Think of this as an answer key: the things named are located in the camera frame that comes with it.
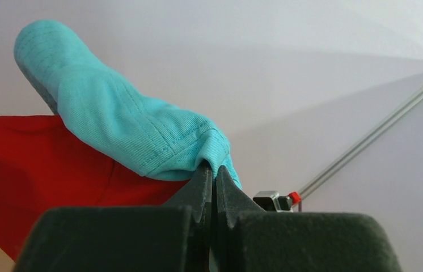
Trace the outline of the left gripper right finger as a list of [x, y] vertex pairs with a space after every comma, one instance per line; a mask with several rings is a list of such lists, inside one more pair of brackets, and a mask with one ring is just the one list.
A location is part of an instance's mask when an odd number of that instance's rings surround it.
[[243, 237], [239, 216], [244, 212], [263, 212], [250, 197], [237, 187], [228, 169], [222, 165], [215, 180], [217, 238], [214, 246], [219, 271], [242, 271]]

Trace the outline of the red bucket hat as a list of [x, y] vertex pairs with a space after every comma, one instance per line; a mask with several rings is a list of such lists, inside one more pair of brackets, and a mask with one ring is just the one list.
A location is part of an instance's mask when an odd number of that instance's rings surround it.
[[0, 116], [0, 248], [13, 260], [48, 209], [160, 205], [183, 185], [139, 176], [57, 116]]

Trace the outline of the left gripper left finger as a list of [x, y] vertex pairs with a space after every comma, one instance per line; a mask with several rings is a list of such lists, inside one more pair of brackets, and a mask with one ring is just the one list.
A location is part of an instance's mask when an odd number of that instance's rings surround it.
[[180, 271], [209, 271], [213, 171], [202, 161], [192, 178], [163, 207], [185, 214], [181, 224]]

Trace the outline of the teal bucket hat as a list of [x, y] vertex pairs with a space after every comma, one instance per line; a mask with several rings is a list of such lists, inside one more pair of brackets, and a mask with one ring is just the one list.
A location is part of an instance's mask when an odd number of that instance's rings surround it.
[[211, 119], [141, 94], [66, 25], [25, 26], [14, 58], [67, 129], [140, 176], [183, 181], [206, 161], [213, 175], [224, 166], [240, 185], [230, 142]]

